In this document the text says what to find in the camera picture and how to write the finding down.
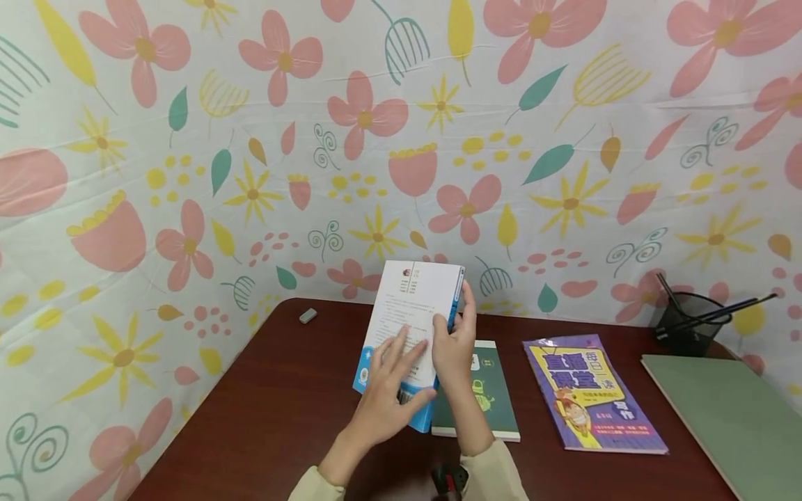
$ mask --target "cartoon character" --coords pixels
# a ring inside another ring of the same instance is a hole
[[[496,401],[495,398],[490,397],[488,398],[484,394],[484,382],[480,381],[479,379],[473,380],[473,396],[476,397],[476,401],[479,403],[479,407],[482,409],[482,412],[487,412],[490,410],[490,404]]]
[[[554,403],[554,408],[565,420],[565,423],[571,425],[571,427],[581,433],[583,437],[587,437],[590,433],[590,414],[585,410],[585,407],[576,403],[573,400],[571,390],[566,388],[560,388],[554,396],[557,398],[557,401]],[[558,402],[562,404],[562,410],[557,404]]]

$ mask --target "barcode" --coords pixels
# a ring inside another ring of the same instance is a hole
[[[396,395],[396,398],[398,399],[399,404],[404,405],[405,403],[407,403],[410,400],[412,400],[412,397],[414,397],[414,396],[415,395],[413,395],[413,394],[411,394],[411,393],[409,393],[407,391],[399,390],[399,394]]]

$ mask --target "hand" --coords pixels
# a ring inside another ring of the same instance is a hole
[[[440,384],[446,393],[471,385],[471,362],[473,342],[476,340],[476,302],[467,280],[462,282],[465,310],[454,320],[454,332],[449,335],[446,319],[435,315],[435,336],[431,358]]]
[[[345,486],[371,447],[401,431],[415,413],[437,396],[433,388],[424,388],[406,404],[399,404],[401,381],[427,346],[426,340],[421,341],[402,356],[408,332],[409,328],[404,326],[398,336],[387,339],[373,352],[367,388],[354,417],[318,467],[320,475],[330,484]]]

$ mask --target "green book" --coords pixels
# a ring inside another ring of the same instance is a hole
[[[802,499],[802,418],[760,376],[736,360],[642,363],[738,499]]]
[[[477,340],[473,348],[471,379],[473,395],[484,411],[493,434],[505,442],[520,442],[518,423],[512,411],[512,402],[501,370],[501,360],[495,341]],[[435,400],[435,412],[431,418],[431,434],[440,437],[456,437],[454,417],[441,390]]]

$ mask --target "book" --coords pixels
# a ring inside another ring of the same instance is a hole
[[[668,453],[597,334],[524,341],[524,349],[566,450]]]
[[[662,355],[641,363],[738,499],[802,497],[802,419],[746,364]]]
[[[446,317],[448,329],[451,330],[464,276],[465,268],[458,265],[420,261],[387,261],[384,264],[371,322],[367,326],[354,375],[355,390],[365,392],[374,350],[384,340],[395,337],[405,324],[410,329],[404,353],[424,339],[429,340],[429,344],[412,366],[409,375],[401,381],[399,402],[409,402],[423,388],[437,389],[437,374],[431,361],[431,340],[434,335],[431,320],[439,313]],[[413,416],[409,426],[421,433],[428,433],[433,407],[434,402],[429,402]]]
[[[471,362],[473,395],[488,420],[493,435],[505,442],[520,442],[518,423],[501,369],[501,360],[495,341],[476,340],[473,344]],[[440,391],[435,399],[434,415],[431,418],[431,434],[440,437],[456,437],[454,417],[445,394]]]

